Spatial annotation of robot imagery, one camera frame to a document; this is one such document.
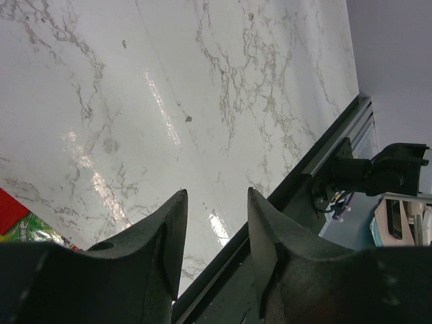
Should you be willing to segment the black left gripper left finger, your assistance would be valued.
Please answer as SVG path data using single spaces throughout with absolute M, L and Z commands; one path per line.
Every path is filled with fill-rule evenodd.
M 188 193 L 87 251 L 1 245 L 2 323 L 169 323 L 178 298 Z

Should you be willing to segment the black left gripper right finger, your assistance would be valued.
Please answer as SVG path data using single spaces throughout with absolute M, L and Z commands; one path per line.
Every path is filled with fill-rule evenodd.
M 430 323 L 431 249 L 355 251 L 308 231 L 248 190 L 259 317 L 266 323 Z

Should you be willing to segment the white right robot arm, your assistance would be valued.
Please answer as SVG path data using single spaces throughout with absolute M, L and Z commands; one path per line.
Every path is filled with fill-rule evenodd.
M 378 196 L 386 192 L 418 196 L 421 172 L 429 166 L 426 144 L 393 143 L 371 159 L 354 158 L 351 152 L 335 154 L 329 167 L 336 190 Z

